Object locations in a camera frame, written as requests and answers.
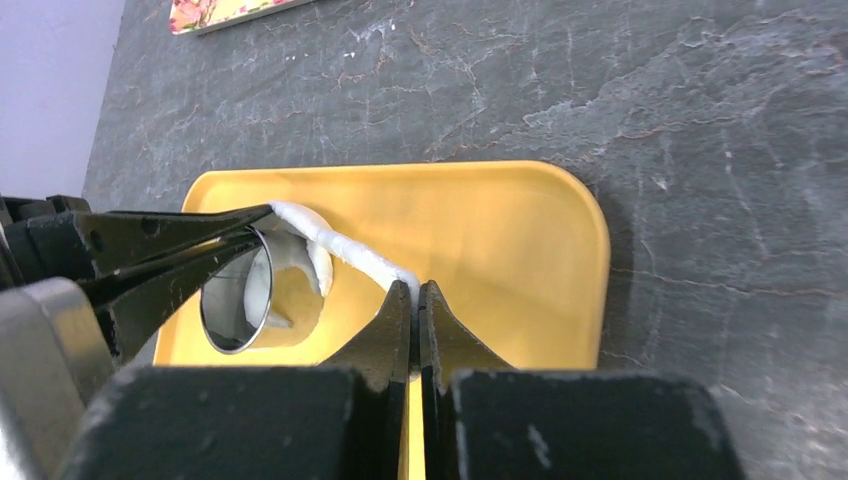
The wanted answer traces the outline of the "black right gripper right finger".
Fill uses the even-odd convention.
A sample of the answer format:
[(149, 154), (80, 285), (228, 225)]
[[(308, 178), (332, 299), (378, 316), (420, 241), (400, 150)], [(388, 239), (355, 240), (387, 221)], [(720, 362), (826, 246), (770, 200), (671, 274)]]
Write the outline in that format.
[(654, 371), (517, 370), (451, 311), (418, 307), (430, 479), (741, 479), (716, 400)]

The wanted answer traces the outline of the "yellow cutting mat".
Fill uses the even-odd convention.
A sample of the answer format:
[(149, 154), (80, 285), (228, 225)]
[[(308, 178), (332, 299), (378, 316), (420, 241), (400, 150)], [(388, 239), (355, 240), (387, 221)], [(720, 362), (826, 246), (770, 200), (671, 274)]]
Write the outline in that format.
[[(214, 213), (280, 200), (434, 281), (461, 324), (508, 364), (593, 369), (610, 266), (603, 213), (566, 171), (538, 161), (212, 171), (183, 208)], [(243, 352), (217, 351), (191, 298), (159, 332), (157, 366), (316, 365), (374, 319), (385, 291), (341, 260), (325, 298), (279, 272), (274, 310), (292, 320)]]

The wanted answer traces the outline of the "white dough ball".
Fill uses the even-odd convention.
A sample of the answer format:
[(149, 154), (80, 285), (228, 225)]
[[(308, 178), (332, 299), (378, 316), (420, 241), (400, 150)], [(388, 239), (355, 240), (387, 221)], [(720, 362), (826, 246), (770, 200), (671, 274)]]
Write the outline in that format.
[(324, 217), (304, 205), (272, 200), (269, 206), (272, 215), (259, 222), (265, 246), (250, 263), (243, 293), (245, 318), (252, 327), (292, 326), (291, 320), (271, 307), (276, 273), (289, 268), (301, 271), (312, 292), (325, 298), (334, 283), (335, 259), (364, 273), (384, 290), (395, 282), (404, 283), (411, 303), (419, 303), (421, 283), (413, 272), (336, 231)]

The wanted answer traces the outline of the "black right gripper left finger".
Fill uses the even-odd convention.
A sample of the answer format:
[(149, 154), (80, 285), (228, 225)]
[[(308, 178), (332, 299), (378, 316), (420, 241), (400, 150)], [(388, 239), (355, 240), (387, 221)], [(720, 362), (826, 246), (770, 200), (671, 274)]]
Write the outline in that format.
[(63, 479), (398, 479), (411, 293), (317, 366), (138, 367), (94, 399)]

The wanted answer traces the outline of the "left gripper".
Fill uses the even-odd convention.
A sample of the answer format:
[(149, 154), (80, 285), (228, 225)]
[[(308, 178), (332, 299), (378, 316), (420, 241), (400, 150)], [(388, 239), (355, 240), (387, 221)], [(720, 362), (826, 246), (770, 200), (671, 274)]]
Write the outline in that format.
[(267, 204), (209, 214), (90, 211), (80, 197), (2, 195), (1, 288), (98, 278), (82, 288), (118, 365), (225, 266), (259, 249), (258, 235), (240, 230), (271, 214)]

